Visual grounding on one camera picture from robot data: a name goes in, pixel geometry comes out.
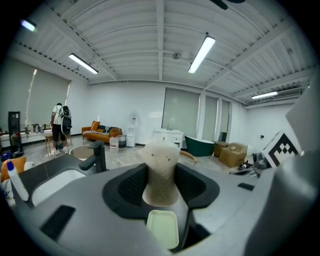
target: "black shorts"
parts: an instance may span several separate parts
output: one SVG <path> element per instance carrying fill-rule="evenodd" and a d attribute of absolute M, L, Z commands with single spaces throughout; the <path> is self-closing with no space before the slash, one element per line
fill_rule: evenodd
<path fill-rule="evenodd" d="M 59 134 L 60 138 L 62 141 L 66 140 L 66 136 L 62 133 L 61 131 L 61 124 L 53 124 L 52 125 L 52 139 L 57 142 L 59 139 Z"/>

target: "fluorescent light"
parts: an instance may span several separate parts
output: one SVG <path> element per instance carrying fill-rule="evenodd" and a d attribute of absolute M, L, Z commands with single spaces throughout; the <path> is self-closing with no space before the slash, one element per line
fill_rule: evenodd
<path fill-rule="evenodd" d="M 198 51 L 197 55 L 194 58 L 194 61 L 192 62 L 189 73 L 194 74 L 198 67 L 200 66 L 201 62 L 204 60 L 208 52 L 210 51 L 211 47 L 215 44 L 216 40 L 214 40 L 212 37 L 207 36 L 202 45 L 200 50 Z"/>
<path fill-rule="evenodd" d="M 255 96 L 252 96 L 251 98 L 252 98 L 253 100 L 256 100 L 256 99 L 260 99 L 260 98 L 265 98 L 265 97 L 274 96 L 274 95 L 277 95 L 277 94 L 278 94 L 278 93 L 277 93 L 276 91 L 272 91 L 272 92 L 267 92 L 267 93 L 255 95 Z"/>
<path fill-rule="evenodd" d="M 73 59 L 76 63 L 80 64 L 81 66 L 83 66 L 84 68 L 86 68 L 87 70 L 91 71 L 94 74 L 98 74 L 98 71 L 96 69 L 94 69 L 92 66 L 90 66 L 89 64 L 87 64 L 84 60 L 82 60 L 81 58 L 79 58 L 77 55 L 71 53 L 69 55 L 70 59 Z"/>
<path fill-rule="evenodd" d="M 34 31 L 36 28 L 35 24 L 31 24 L 31 22 L 23 20 L 21 21 L 21 25 L 24 26 L 25 28 L 27 28 L 30 31 Z"/>

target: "black faucet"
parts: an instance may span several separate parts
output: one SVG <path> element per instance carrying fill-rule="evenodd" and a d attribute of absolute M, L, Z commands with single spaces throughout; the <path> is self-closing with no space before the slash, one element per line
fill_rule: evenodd
<path fill-rule="evenodd" d="M 102 173 L 109 171 L 106 167 L 106 157 L 105 157 L 105 143 L 103 141 L 97 140 L 88 146 L 88 149 L 93 149 L 93 155 L 84 160 L 79 164 L 79 167 L 83 171 L 87 171 L 90 167 L 95 164 L 95 169 L 97 173 Z"/>

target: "bottle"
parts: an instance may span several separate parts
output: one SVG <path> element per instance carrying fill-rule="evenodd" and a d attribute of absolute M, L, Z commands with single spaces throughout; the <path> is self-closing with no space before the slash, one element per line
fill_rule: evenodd
<path fill-rule="evenodd" d="M 22 183 L 14 164 L 8 160 L 8 162 L 6 163 L 6 167 L 8 169 L 8 174 L 12 184 L 14 185 L 15 190 L 18 192 L 20 198 L 23 201 L 27 201 L 29 198 L 29 194 L 24 184 Z"/>

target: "person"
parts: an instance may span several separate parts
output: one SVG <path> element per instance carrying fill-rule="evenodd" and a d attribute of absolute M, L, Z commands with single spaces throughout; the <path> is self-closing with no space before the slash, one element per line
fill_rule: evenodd
<path fill-rule="evenodd" d="M 58 147 L 57 147 L 59 134 L 60 134 L 60 138 L 62 140 L 63 152 L 65 154 L 68 154 L 66 136 L 61 131 L 61 123 L 62 123 L 62 117 L 60 115 L 60 110 L 62 111 L 61 108 L 62 108 L 62 104 L 58 103 L 56 106 L 54 106 L 54 108 L 52 110 L 52 115 L 51 115 L 52 140 L 53 140 L 53 151 L 52 151 L 52 153 L 55 154 L 55 155 L 59 154 Z"/>

